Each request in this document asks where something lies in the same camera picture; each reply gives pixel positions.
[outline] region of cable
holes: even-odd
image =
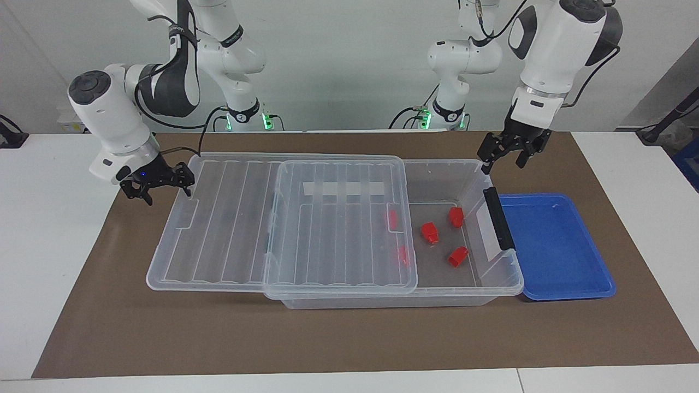
[[[410,120],[412,120],[412,123],[415,124],[415,121],[416,121],[416,120],[420,120],[420,119],[422,119],[421,116],[411,117],[410,119],[408,119],[408,120],[405,121],[405,124],[403,124],[403,129],[405,129],[405,128],[408,126],[408,122],[409,122]]]
[[[201,143],[204,142],[204,134],[206,134],[206,129],[209,127],[209,122],[211,121],[211,118],[214,117],[216,112],[218,112],[219,110],[226,110],[226,107],[225,106],[216,107],[216,109],[212,110],[211,113],[209,113],[209,116],[206,118],[206,121],[204,122],[204,126],[202,127],[202,130],[201,130],[201,135],[199,136],[199,146],[196,149],[196,151],[198,151],[200,155],[201,155]]]
[[[170,22],[170,24],[174,24],[175,26],[178,26],[178,24],[175,23],[174,20],[170,19],[169,17],[166,17],[165,15],[155,15],[155,16],[149,17],[149,18],[146,19],[146,20],[147,20],[148,22],[152,22],[152,21],[154,21],[154,20],[156,20],[156,19],[165,19],[165,20],[167,20],[168,22]]]
[[[182,150],[186,150],[186,151],[188,151],[188,152],[193,152],[194,154],[196,154],[196,155],[198,155],[199,157],[201,157],[201,153],[200,153],[200,152],[196,151],[195,149],[188,148],[188,147],[185,147],[185,146],[180,146],[180,147],[178,147],[178,148],[171,148],[171,149],[163,150],[163,151],[160,152],[160,154],[161,154],[161,155],[168,155],[168,154],[170,154],[170,153],[179,152],[179,151],[182,151]]]
[[[464,131],[468,131],[468,128],[471,126],[471,114],[470,113],[464,113],[463,116],[468,116],[468,123],[466,123],[466,129]]]
[[[212,130],[216,132],[216,122],[219,120],[226,120],[228,121],[228,116],[219,116],[214,119],[214,125],[212,126]]]
[[[0,115],[0,119],[5,120],[7,124],[11,125],[12,127],[15,127],[17,131],[22,132],[22,129],[20,126],[17,125],[14,121],[10,120],[7,116],[5,115]]]
[[[524,7],[524,5],[526,4],[527,1],[528,1],[528,0],[524,0],[524,1],[522,1],[521,4],[519,4],[519,7],[517,7],[517,10],[512,14],[512,17],[511,17],[510,20],[507,22],[507,24],[505,25],[505,27],[503,27],[503,29],[500,30],[500,32],[497,33],[497,34],[494,35],[494,36],[491,36],[490,34],[486,33],[485,27],[483,27],[483,16],[482,16],[482,11],[480,11],[481,14],[480,14],[480,16],[478,17],[478,24],[481,26],[481,31],[483,32],[483,34],[485,34],[486,38],[490,38],[491,40],[494,40],[495,38],[498,38],[499,36],[502,36],[503,33],[504,33],[505,31],[507,31],[507,28],[510,27],[510,25],[512,24],[512,22],[514,22],[514,19],[518,16],[519,11],[522,10],[522,8]],[[476,0],[476,6],[477,6],[477,8],[476,8],[477,10],[481,8],[481,2],[480,2],[480,0]]]
[[[281,116],[279,115],[269,115],[270,119],[279,119],[279,122],[282,123],[282,131],[286,131],[287,129],[284,127],[284,119],[282,119]]]
[[[692,112],[694,112],[697,109],[699,109],[699,105],[695,106],[691,110],[686,111],[684,114],[682,114],[682,116],[678,117],[677,119],[679,120],[679,119],[682,119],[683,117],[689,116],[692,114]]]
[[[398,121],[398,119],[403,116],[404,113],[410,112],[411,110],[415,110],[413,107],[405,108],[402,111],[398,112],[398,114],[394,117],[393,121],[391,122],[391,125],[389,125],[389,129],[393,129],[393,125]]]
[[[600,65],[597,66],[595,71],[592,71],[590,76],[587,77],[587,80],[585,80],[585,83],[582,84],[580,91],[578,91],[577,96],[575,97],[575,100],[572,103],[563,104],[561,106],[562,108],[572,108],[573,106],[575,106],[577,104],[578,100],[580,99],[580,96],[582,96],[582,92],[585,91],[585,87],[587,87],[587,84],[590,83],[590,80],[592,80],[592,78],[595,76],[597,71],[601,70],[602,67],[604,67],[606,63],[608,63],[611,59],[614,59],[614,57],[616,57],[619,54],[619,52],[621,52],[621,48],[618,45],[616,47],[614,47],[614,50],[616,50],[616,52],[614,52],[612,55],[607,57],[607,59],[604,62],[601,62]]]
[[[427,99],[425,100],[425,103],[423,103],[422,106],[427,106],[427,103],[430,101],[432,96],[435,95],[435,93],[437,92],[437,89],[439,89],[439,83],[435,86],[434,90],[432,90],[429,97],[427,97]],[[413,127],[415,127],[415,120],[412,121],[412,124],[410,125],[410,129],[412,129]]]
[[[675,119],[675,121],[678,121],[679,119],[682,119],[683,117],[687,117],[687,116],[691,115],[692,112],[694,112],[694,111],[697,110],[697,109],[699,109],[699,105],[697,105],[697,106],[695,106],[694,108],[692,108],[692,109],[690,109],[690,110],[688,110],[688,111],[682,113],[682,115],[679,116],[677,119]],[[633,131],[634,131],[634,132],[639,132],[639,131],[643,131],[644,129],[649,129],[649,128],[657,127],[658,125],[660,125],[660,123],[647,125],[647,126],[642,127],[642,128],[636,128],[636,129],[633,129]]]

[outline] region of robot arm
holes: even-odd
[[[503,50],[487,39],[478,24],[482,15],[484,27],[492,29],[500,0],[462,1],[459,24],[469,34],[468,40],[434,43],[429,51],[430,67],[440,78],[437,97],[429,103],[429,128],[457,128],[463,118],[469,84],[467,74],[493,73],[500,67]]]
[[[262,47],[245,33],[231,0],[193,0],[201,21],[199,66],[221,87],[233,131],[272,129],[264,104],[246,75],[264,70]]]
[[[503,132],[488,133],[478,150],[483,172],[510,151],[521,150],[517,166],[524,168],[544,150],[575,76],[618,50],[622,31],[617,10],[600,0],[552,0],[519,14],[509,42],[526,65]]]
[[[194,175],[185,163],[175,167],[166,163],[134,104],[141,108],[143,102],[159,115],[188,116],[200,100],[200,57],[203,68],[224,91],[229,121],[233,118],[240,125],[233,130],[270,129],[271,122],[245,76],[262,71],[266,60],[257,43],[243,35],[230,0],[196,0],[194,8],[188,0],[131,3],[148,20],[167,21],[170,60],[165,65],[112,64],[104,71],[86,72],[71,83],[69,99],[102,144],[90,171],[119,184],[130,199],[141,198],[150,205],[150,188],[171,185],[189,195]],[[201,19],[201,40],[195,17]]]

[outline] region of red object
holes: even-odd
[[[463,226],[463,209],[451,208],[449,210],[449,221],[452,222],[455,228],[461,228]]]
[[[405,267],[408,267],[408,250],[405,249],[405,246],[398,249],[398,258]]]
[[[398,213],[395,210],[389,210],[389,231],[398,230]]]
[[[468,249],[466,247],[459,247],[449,256],[449,263],[452,264],[453,267],[459,267],[467,256]]]
[[[430,244],[436,244],[439,242],[439,231],[435,227],[434,222],[428,222],[421,228],[422,236]]]

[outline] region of transparent plastic lid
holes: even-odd
[[[264,292],[323,297],[408,294],[417,286],[403,161],[279,165]]]
[[[368,155],[207,152],[193,156],[192,197],[178,192],[147,274],[158,291],[262,292],[278,167]]]

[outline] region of plastic box handle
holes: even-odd
[[[502,251],[514,250],[514,240],[512,240],[510,226],[507,225],[507,220],[505,219],[505,211],[500,202],[498,190],[495,187],[490,187],[487,190],[483,190],[483,195],[485,196],[485,203],[488,205],[488,212],[493,222],[493,228],[495,228],[495,235],[498,238],[500,249]]]

